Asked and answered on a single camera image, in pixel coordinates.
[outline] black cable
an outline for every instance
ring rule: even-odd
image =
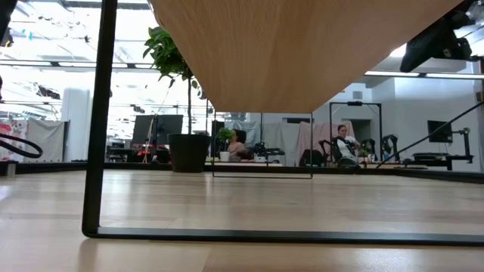
[[[24,150],[21,150],[20,148],[14,147],[13,145],[7,144],[4,141],[0,140],[0,147],[4,147],[4,148],[6,148],[10,151],[13,151],[13,152],[21,155],[21,156],[25,156],[27,158],[32,158],[32,159],[38,159],[44,153],[44,151],[42,150],[42,148],[40,148],[40,146],[34,144],[31,141],[27,141],[27,140],[24,140],[24,139],[20,139],[20,138],[10,136],[10,135],[6,135],[6,134],[2,134],[2,133],[0,133],[0,138],[10,139],[10,140],[14,140],[14,141],[19,141],[19,142],[24,143],[24,144],[28,144],[31,147],[33,147],[35,150],[37,150],[37,152],[39,153],[39,154],[28,153]]]
[[[400,153],[402,153],[402,152],[404,152],[404,151],[406,151],[406,150],[408,150],[408,149],[410,149],[410,148],[412,148],[412,147],[414,147],[414,146],[418,145],[419,143],[421,143],[421,142],[425,141],[426,139],[428,139],[428,138],[432,137],[432,136],[433,136],[433,135],[435,135],[437,132],[439,132],[441,129],[445,128],[447,125],[452,124],[454,121],[456,121],[456,120],[460,119],[462,116],[464,116],[464,115],[466,115],[466,114],[470,113],[471,111],[475,110],[475,109],[476,109],[476,108],[478,108],[478,107],[481,107],[482,105],[484,105],[484,101],[483,101],[483,102],[480,102],[480,103],[478,103],[477,105],[475,105],[475,106],[471,107],[470,109],[468,109],[468,110],[464,111],[463,113],[459,114],[457,117],[455,117],[455,118],[453,118],[452,120],[448,121],[448,122],[447,122],[447,123],[445,123],[444,125],[441,125],[441,126],[438,128],[438,129],[436,129],[434,132],[432,132],[432,133],[430,133],[429,135],[427,135],[425,138],[423,138],[423,139],[421,139],[421,140],[419,140],[419,141],[416,141],[415,143],[413,143],[413,144],[411,144],[411,145],[407,146],[406,148],[404,148],[404,149],[400,150],[399,152],[397,152],[397,153],[395,153],[395,154],[391,155],[390,157],[388,157],[388,158],[387,158],[387,159],[385,159],[384,161],[380,162],[380,163],[377,165],[377,168],[379,168],[380,166],[382,166],[382,164],[384,164],[385,162],[390,161],[390,160],[391,160],[392,158],[394,158],[396,155],[399,155]]]

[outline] black plant pot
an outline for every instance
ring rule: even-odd
[[[169,134],[169,150],[174,172],[201,173],[205,167],[210,137],[194,134]]]

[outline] dark hair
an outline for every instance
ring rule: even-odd
[[[340,132],[341,128],[347,128],[346,125],[338,125],[338,132]]]
[[[247,133],[238,129],[234,129],[234,131],[235,136],[237,136],[237,142],[245,144],[245,141],[247,140]]]

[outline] light wood floor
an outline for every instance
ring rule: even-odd
[[[484,251],[88,240],[84,172],[0,178],[0,271],[482,271]],[[104,226],[484,235],[484,186],[399,177],[308,180],[107,171]]]

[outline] white shirt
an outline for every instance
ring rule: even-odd
[[[346,136],[345,140],[347,140],[350,143],[356,142],[356,139],[354,139],[354,137],[351,137],[351,136]],[[340,148],[340,152],[343,155],[343,157],[356,159],[356,157],[353,156],[351,152],[349,152],[348,147],[346,146],[345,142],[343,142],[342,140],[338,140],[338,147]]]

